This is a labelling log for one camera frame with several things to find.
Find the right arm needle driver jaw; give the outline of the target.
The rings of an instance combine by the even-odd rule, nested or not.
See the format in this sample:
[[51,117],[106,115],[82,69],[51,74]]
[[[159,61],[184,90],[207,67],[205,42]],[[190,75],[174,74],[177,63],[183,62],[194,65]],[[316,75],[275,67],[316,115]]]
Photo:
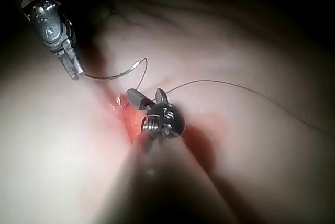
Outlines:
[[155,92],[155,100],[157,104],[168,104],[169,103],[166,92],[161,88],[157,88]]
[[149,109],[152,106],[152,100],[136,89],[128,89],[126,91],[128,102],[136,109]]

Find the right arm needle driver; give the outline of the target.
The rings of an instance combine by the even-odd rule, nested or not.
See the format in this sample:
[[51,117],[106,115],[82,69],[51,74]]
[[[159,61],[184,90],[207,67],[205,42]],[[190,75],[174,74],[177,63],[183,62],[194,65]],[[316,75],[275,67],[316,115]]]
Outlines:
[[180,136],[184,130],[184,116],[175,105],[158,103],[146,106],[142,132],[147,133],[151,139],[171,139]]

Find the left arm needle driver jaw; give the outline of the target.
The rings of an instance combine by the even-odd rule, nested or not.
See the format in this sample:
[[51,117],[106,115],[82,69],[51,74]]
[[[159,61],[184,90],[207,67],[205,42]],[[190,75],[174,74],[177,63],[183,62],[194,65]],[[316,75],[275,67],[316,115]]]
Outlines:
[[66,67],[68,73],[70,75],[84,75],[81,60],[77,56],[75,48],[69,39],[65,41],[65,52],[68,55],[68,66]]
[[78,80],[79,71],[76,67],[77,57],[74,49],[72,47],[68,49],[61,48],[60,51],[57,53],[57,57],[70,78],[72,80]]

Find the left arm needle driver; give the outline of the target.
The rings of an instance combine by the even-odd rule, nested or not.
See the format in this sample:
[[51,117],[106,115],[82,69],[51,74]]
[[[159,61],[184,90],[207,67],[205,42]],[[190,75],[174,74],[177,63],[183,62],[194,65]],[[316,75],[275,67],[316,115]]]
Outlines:
[[76,42],[72,23],[61,12],[60,6],[56,0],[33,0],[22,7],[37,35],[52,53],[62,52],[65,42],[71,46]]

